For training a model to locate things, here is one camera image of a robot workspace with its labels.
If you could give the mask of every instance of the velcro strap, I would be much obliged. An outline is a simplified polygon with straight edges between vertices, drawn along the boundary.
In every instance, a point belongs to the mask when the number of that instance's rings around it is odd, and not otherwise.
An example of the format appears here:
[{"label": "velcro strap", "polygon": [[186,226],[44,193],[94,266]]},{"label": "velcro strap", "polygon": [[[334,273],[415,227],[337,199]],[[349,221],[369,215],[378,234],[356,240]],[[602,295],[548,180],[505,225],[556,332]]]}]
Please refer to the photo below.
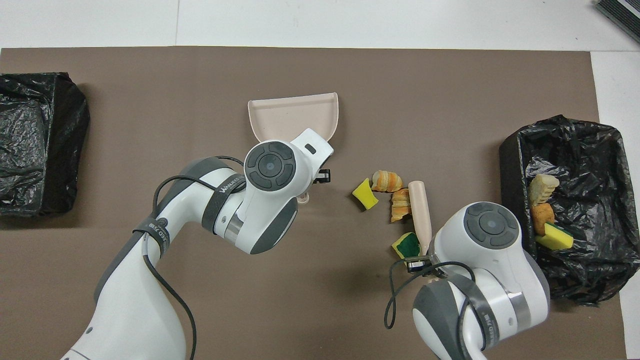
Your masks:
[{"label": "velcro strap", "polygon": [[493,310],[491,310],[491,306],[482,294],[482,291],[480,291],[480,288],[478,288],[475,282],[462,275],[454,274],[449,276],[447,280],[451,281],[453,285],[460,289],[469,300],[480,324],[480,328],[482,328],[484,338],[484,347],[482,350],[492,348],[500,340],[500,332],[495,314]]},{"label": "velcro strap", "polygon": [[233,174],[226,178],[213,192],[207,207],[202,214],[202,227],[215,234],[214,226],[216,219],[227,202],[227,199],[235,189],[242,189],[246,186],[244,175]]},{"label": "velcro strap", "polygon": [[164,254],[164,252],[169,249],[170,238],[169,232],[166,230],[167,219],[159,218],[154,219],[152,217],[148,217],[135,228],[133,232],[139,231],[141,233],[147,233],[151,235],[153,239],[156,240],[158,246],[160,247],[160,256]]}]

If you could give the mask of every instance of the black plastic bag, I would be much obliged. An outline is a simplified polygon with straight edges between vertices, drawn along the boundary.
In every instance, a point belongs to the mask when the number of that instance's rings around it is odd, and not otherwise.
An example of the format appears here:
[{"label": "black plastic bag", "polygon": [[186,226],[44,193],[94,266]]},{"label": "black plastic bag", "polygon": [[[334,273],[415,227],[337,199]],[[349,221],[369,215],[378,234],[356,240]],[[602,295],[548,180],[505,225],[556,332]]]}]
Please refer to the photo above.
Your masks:
[{"label": "black plastic bag", "polygon": [[0,74],[0,215],[69,211],[89,125],[67,73]]},{"label": "black plastic bag", "polygon": [[[560,185],[549,199],[573,247],[536,243],[527,187],[536,174]],[[549,280],[553,299],[595,306],[614,296],[640,266],[636,205],[618,130],[562,115],[525,126],[500,146],[502,203],[523,227],[524,249]]]}]

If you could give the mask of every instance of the white floor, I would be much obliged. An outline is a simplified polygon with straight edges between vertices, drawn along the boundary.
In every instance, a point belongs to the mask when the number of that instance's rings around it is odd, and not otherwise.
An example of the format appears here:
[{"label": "white floor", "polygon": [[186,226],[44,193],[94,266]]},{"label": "white floor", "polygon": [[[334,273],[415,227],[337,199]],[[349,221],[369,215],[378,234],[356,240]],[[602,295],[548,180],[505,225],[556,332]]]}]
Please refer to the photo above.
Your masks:
[{"label": "white floor", "polygon": [[[640,189],[640,44],[591,0],[0,0],[0,49],[171,45],[591,51],[600,120]],[[629,358],[638,296],[640,275],[621,292]]]}]

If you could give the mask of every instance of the gray circular cap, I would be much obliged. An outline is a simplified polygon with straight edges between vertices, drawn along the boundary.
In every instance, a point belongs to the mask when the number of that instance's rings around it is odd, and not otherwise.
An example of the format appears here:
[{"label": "gray circular cap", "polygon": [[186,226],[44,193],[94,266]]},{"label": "gray circular cap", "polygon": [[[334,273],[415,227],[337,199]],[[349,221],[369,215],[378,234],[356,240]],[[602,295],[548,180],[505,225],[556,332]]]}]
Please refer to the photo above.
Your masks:
[{"label": "gray circular cap", "polygon": [[256,188],[274,192],[287,186],[296,172],[296,158],[282,142],[262,143],[246,157],[244,173]]},{"label": "gray circular cap", "polygon": [[478,202],[467,208],[465,230],[479,245],[487,249],[504,249],[518,238],[518,221],[504,206]]}]

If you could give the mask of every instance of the brown mat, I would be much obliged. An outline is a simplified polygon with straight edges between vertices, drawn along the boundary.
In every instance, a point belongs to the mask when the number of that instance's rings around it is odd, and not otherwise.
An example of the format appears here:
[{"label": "brown mat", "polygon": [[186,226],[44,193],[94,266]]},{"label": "brown mat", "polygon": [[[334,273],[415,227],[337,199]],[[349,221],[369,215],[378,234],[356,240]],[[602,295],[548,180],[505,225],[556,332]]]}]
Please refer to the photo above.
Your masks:
[{"label": "brown mat", "polygon": [[[389,194],[363,212],[351,191],[378,169],[423,180],[438,229],[469,202],[500,201],[498,145],[520,126],[559,113],[598,120],[588,53],[3,49],[0,71],[67,71],[92,115],[75,208],[1,225],[2,359],[57,359],[73,345],[156,186],[192,159],[243,158],[257,142],[247,101],[334,91],[332,182],[312,188],[283,241],[249,256],[189,224],[159,271],[195,314],[197,359],[434,359],[411,318],[420,281],[400,295],[396,326],[383,326],[390,244],[412,222],[389,223]],[[625,357],[618,299],[556,302],[545,323],[486,355]]]}]

